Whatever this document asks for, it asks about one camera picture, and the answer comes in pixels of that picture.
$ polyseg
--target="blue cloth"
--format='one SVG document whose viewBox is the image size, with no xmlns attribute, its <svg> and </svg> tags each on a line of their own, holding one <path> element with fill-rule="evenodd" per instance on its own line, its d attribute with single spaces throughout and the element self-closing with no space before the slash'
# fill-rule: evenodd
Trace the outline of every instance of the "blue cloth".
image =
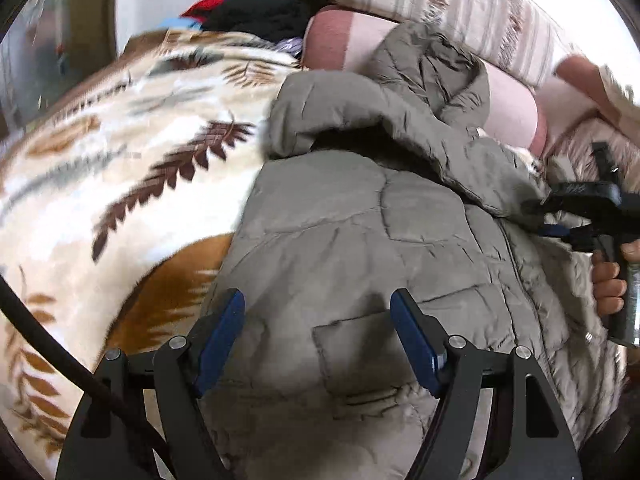
<svg viewBox="0 0 640 480">
<path fill-rule="evenodd" d="M 167 18 L 158 28 L 194 28 L 200 30 L 201 23 L 193 18 Z"/>
</svg>

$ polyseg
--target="blue gripper pad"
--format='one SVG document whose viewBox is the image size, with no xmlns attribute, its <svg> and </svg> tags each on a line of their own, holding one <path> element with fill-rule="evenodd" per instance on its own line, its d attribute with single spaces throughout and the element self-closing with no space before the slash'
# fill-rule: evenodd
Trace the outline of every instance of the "blue gripper pad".
<svg viewBox="0 0 640 480">
<path fill-rule="evenodd" d="M 434 397 L 439 397 L 442 392 L 442 384 L 436 374 L 438 370 L 438 355 L 429 345 L 424 332 L 418 324 L 417 316 L 424 316 L 418 306 L 414 303 L 412 309 L 400 290 L 396 290 L 391 295 L 390 312 L 391 321 L 396 327 L 398 337 L 404 348 L 404 352 L 409 358 L 411 368 L 420 386 L 426 388 Z"/>
<path fill-rule="evenodd" d="M 200 372 L 194 389 L 198 397 L 215 386 L 225 366 L 231 347 L 244 325 L 244 296 L 236 290 L 222 309 L 218 323 L 200 354 Z"/>
</svg>

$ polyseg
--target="black cable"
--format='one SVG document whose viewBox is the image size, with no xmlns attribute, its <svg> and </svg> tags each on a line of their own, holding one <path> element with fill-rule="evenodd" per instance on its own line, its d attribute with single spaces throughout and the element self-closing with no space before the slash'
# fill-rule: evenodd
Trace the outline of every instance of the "black cable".
<svg viewBox="0 0 640 480">
<path fill-rule="evenodd" d="M 15 295 L 2 276 L 0 276 L 0 310 L 25 340 L 56 370 L 88 394 L 94 402 L 103 403 L 128 428 L 136 431 L 146 439 L 151 444 L 151 447 L 156 450 L 156 453 L 158 453 L 167 468 L 173 472 L 170 448 L 164 438 L 149 424 L 148 420 L 139 418 L 121 398 L 114 395 L 113 392 L 97 381 L 89 370 L 53 339 Z"/>
</svg>

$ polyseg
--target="gray puffer jacket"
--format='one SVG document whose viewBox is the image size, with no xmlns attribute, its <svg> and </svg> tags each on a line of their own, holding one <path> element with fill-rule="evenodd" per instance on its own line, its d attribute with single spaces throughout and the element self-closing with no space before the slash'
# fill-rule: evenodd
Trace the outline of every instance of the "gray puffer jacket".
<svg viewBox="0 0 640 480">
<path fill-rule="evenodd" d="M 389 34 L 369 78 L 284 83 L 270 126 L 281 160 L 258 176 L 212 291 L 247 300 L 203 404 L 237 478 L 403 478 L 436 400 L 388 316 L 399 287 L 478 348 L 530 348 L 577 445 L 615 408 L 623 363 L 594 313 L 588 259 L 527 231 L 520 204 L 544 189 L 478 136 L 488 97 L 482 64 L 419 24 Z M 331 149 L 340 139 L 355 141 Z M 489 405 L 485 392 L 462 478 Z"/>
</svg>

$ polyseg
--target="striped pillow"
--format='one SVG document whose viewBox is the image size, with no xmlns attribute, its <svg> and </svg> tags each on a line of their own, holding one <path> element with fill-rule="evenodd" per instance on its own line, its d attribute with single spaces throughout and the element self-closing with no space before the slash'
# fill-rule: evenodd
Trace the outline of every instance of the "striped pillow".
<svg viewBox="0 0 640 480">
<path fill-rule="evenodd" d="M 537 87 L 574 48 L 529 0 L 336 0 L 392 20 L 437 24 L 454 40 Z"/>
</svg>

